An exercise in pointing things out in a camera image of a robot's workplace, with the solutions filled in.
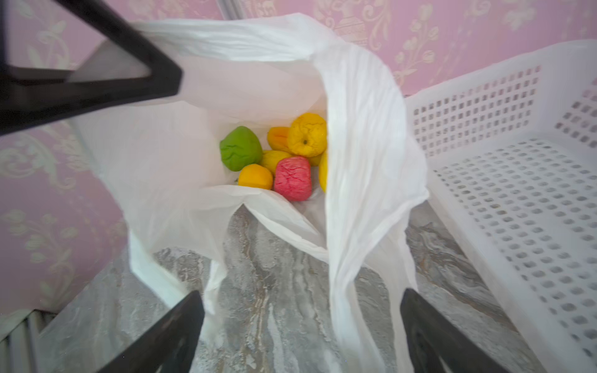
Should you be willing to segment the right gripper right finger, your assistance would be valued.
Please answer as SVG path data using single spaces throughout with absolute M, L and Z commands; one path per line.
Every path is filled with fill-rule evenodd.
M 410 360 L 416 372 L 506 372 L 414 289 L 400 304 Z

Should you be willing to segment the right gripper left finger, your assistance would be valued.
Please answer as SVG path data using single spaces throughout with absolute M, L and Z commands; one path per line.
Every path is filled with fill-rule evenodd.
M 189 372 L 205 311 L 192 291 L 99 372 Z

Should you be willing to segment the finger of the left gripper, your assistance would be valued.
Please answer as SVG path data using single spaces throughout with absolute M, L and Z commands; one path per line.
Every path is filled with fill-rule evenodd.
M 103 1 L 60 6 L 99 31 L 147 71 L 139 77 L 82 81 L 74 71 L 23 68 L 7 62 L 7 17 L 1 16 L 1 134 L 11 135 L 86 113 L 175 96 L 183 71 Z

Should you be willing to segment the small orange toy fruit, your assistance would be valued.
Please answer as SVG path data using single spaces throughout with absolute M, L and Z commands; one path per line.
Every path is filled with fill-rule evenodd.
M 272 172 L 259 164 L 250 164 L 240 171 L 239 186 L 271 190 L 273 184 Z

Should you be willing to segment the red toy apple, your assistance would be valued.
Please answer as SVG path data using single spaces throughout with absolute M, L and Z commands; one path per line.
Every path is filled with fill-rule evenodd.
M 274 191 L 290 201 L 305 201 L 312 194 L 311 166 L 307 158 L 293 156 L 276 166 Z

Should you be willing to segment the white plastic bag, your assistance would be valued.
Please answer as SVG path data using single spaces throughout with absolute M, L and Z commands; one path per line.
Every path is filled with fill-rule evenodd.
M 404 291 L 416 287 L 405 229 L 428 198 L 428 170 L 390 70 L 300 13 L 135 27 L 183 69 L 179 93 L 88 113 L 71 126 L 123 212 L 138 279 L 173 306 L 182 284 L 153 254 L 178 246 L 209 258 L 201 338 L 220 345 L 224 236 L 245 207 L 328 264 L 347 371 L 386 370 L 357 298 L 362 267 L 389 288 L 396 367 L 412 371 L 399 311 Z

